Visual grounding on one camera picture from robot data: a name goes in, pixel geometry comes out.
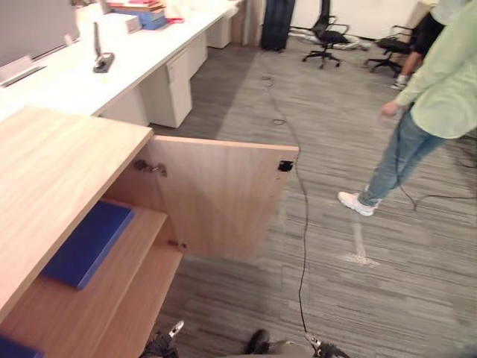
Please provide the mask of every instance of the cabinet shelf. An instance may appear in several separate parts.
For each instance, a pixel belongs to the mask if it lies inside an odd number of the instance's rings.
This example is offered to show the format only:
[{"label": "cabinet shelf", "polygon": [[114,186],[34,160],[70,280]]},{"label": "cabinet shelf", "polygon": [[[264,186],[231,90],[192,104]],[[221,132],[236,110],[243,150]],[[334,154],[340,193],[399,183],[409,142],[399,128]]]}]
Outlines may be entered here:
[{"label": "cabinet shelf", "polygon": [[48,358],[90,356],[167,217],[137,207],[133,211],[133,220],[85,289],[38,277],[0,324],[0,333]]},{"label": "cabinet shelf", "polygon": [[138,270],[92,358],[138,357],[148,340],[182,253],[162,231]]}]

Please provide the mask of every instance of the jeans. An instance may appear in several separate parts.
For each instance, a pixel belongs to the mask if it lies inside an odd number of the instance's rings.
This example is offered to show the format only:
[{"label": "jeans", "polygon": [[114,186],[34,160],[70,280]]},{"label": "jeans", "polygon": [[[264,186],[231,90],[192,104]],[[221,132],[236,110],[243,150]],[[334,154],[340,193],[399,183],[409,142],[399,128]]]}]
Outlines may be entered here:
[{"label": "jeans", "polygon": [[366,190],[359,194],[361,204],[376,206],[380,199],[404,183],[417,164],[446,140],[420,129],[407,112],[394,129],[381,163]]}]

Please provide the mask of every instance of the shirt sleeve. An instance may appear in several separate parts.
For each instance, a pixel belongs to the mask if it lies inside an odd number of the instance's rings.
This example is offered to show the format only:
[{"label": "shirt sleeve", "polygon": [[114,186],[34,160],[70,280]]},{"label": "shirt sleeve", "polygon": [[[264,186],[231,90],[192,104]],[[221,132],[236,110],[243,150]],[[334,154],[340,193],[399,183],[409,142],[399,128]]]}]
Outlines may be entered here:
[{"label": "shirt sleeve", "polygon": [[477,0],[470,2],[440,34],[408,86],[396,97],[405,106],[450,76],[477,53]]}]

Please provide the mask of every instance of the black shoe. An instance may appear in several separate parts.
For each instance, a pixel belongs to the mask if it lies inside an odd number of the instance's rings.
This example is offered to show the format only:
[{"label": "black shoe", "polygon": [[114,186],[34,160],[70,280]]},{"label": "black shoe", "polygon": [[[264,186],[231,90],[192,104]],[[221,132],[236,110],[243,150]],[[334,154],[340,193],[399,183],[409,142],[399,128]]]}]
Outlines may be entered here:
[{"label": "black shoe", "polygon": [[244,350],[244,354],[266,354],[270,347],[270,333],[266,330],[257,330]]}]

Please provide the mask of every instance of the metal hinge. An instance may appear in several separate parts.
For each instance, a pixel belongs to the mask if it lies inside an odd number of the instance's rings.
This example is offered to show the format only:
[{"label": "metal hinge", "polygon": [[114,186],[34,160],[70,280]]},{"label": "metal hinge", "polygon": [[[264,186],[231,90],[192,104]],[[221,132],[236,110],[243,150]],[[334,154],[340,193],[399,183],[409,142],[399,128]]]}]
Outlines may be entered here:
[{"label": "metal hinge", "polygon": [[156,166],[152,166],[151,164],[148,164],[145,160],[140,159],[136,160],[133,165],[134,168],[141,172],[158,172],[161,177],[167,177],[167,168],[164,164],[159,163]]},{"label": "metal hinge", "polygon": [[181,242],[177,242],[174,240],[169,240],[167,241],[168,245],[174,246],[175,248],[178,248],[180,250],[187,250],[187,244],[183,244]]}]

